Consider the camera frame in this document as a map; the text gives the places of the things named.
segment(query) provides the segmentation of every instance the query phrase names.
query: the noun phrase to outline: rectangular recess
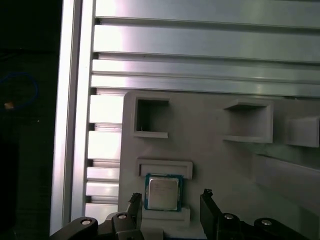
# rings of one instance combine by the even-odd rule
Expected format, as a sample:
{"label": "rectangular recess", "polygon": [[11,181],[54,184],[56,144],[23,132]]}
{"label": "rectangular recess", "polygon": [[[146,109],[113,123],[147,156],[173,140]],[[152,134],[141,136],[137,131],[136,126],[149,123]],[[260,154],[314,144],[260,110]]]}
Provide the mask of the rectangular recess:
{"label": "rectangular recess", "polygon": [[133,136],[141,138],[167,139],[167,118],[169,99],[139,97],[135,98]]}
{"label": "rectangular recess", "polygon": [[236,99],[225,106],[228,119],[224,140],[249,143],[273,142],[273,102]]}

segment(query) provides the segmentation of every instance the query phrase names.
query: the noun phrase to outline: black mechanical arm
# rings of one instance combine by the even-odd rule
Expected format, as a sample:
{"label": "black mechanical arm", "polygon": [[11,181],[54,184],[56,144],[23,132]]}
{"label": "black mechanical arm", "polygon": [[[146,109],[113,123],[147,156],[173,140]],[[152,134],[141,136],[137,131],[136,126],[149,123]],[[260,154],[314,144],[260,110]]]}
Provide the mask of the black mechanical arm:
{"label": "black mechanical arm", "polygon": [[[208,240],[308,240],[272,218],[259,218],[254,225],[232,213],[222,213],[212,191],[200,195],[200,222]],[[63,227],[50,240],[143,240],[142,195],[134,193],[126,212],[117,212],[98,225],[96,219],[80,217]]]}

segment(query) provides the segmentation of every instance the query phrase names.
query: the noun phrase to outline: grooved metal surface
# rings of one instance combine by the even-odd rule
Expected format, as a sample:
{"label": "grooved metal surface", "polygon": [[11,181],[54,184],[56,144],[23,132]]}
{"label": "grooved metal surface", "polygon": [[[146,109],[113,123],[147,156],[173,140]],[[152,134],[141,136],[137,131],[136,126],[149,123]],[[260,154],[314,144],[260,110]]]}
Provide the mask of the grooved metal surface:
{"label": "grooved metal surface", "polygon": [[320,62],[319,41],[315,34],[110,24],[95,26],[93,51]]}
{"label": "grooved metal surface", "polygon": [[315,1],[84,1],[72,217],[116,209],[130,89],[320,97],[319,12]]}
{"label": "grooved metal surface", "polygon": [[320,5],[317,2],[272,0],[97,0],[95,11],[95,15],[99,18],[159,19],[237,25],[320,28]]}

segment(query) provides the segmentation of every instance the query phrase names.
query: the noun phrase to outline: aluminum profile slot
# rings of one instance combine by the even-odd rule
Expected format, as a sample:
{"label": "aluminum profile slot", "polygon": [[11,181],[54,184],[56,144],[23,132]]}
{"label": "aluminum profile slot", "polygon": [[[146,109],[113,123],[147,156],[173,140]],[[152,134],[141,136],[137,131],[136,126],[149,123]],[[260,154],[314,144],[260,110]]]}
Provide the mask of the aluminum profile slot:
{"label": "aluminum profile slot", "polygon": [[237,79],[93,75],[92,88],[123,88],[270,96],[320,97],[320,84],[296,84]]}
{"label": "aluminum profile slot", "polygon": [[90,123],[122,123],[123,96],[114,94],[92,95],[90,98]]}
{"label": "aluminum profile slot", "polygon": [[86,183],[87,196],[117,197],[119,184],[115,182],[88,181]]}
{"label": "aluminum profile slot", "polygon": [[118,168],[88,167],[86,176],[89,181],[118,182],[120,170]]}
{"label": "aluminum profile slot", "polygon": [[89,131],[88,159],[119,160],[121,132]]}

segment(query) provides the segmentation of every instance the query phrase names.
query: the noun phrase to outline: metal panel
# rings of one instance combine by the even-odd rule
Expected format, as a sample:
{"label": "metal panel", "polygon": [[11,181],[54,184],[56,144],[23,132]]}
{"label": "metal panel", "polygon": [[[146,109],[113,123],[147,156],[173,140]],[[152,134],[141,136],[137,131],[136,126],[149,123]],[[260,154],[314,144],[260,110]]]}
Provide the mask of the metal panel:
{"label": "metal panel", "polygon": [[87,196],[117,197],[118,192],[118,183],[88,181],[86,184]]}
{"label": "metal panel", "polygon": [[71,220],[85,215],[89,92],[92,67],[92,42],[95,1],[83,1],[79,48],[78,83],[74,131],[74,164],[72,181]]}
{"label": "metal panel", "polygon": [[226,79],[93,75],[91,78],[91,86],[94,88],[113,87],[125,89],[320,97],[319,84],[287,84],[283,82]]}
{"label": "metal panel", "polygon": [[119,160],[121,132],[90,131],[88,138],[88,159]]}
{"label": "metal panel", "polygon": [[92,95],[90,123],[122,123],[124,97],[118,95]]}
{"label": "metal panel", "polygon": [[95,52],[320,62],[319,41],[320,36],[315,34],[96,25],[93,50]]}
{"label": "metal panel", "polygon": [[80,0],[68,0],[63,1],[62,7],[50,235],[70,221],[81,5]]}
{"label": "metal panel", "polygon": [[109,214],[115,213],[117,210],[116,204],[87,203],[85,205],[85,212],[90,213],[90,217],[95,218],[99,224],[102,224]]}
{"label": "metal panel", "polygon": [[86,178],[90,181],[119,181],[119,168],[88,167]]}
{"label": "metal panel", "polygon": [[319,12],[317,2],[299,1],[97,0],[95,15],[102,18],[320,28]]}
{"label": "metal panel", "polygon": [[[192,62],[161,62],[141,60],[108,60],[95,59],[92,71],[98,75],[139,75],[179,78],[203,78],[267,81],[281,83],[317,84],[320,67],[297,67],[296,65],[234,63],[228,61],[192,61]],[[112,99],[106,96],[105,104]]]}

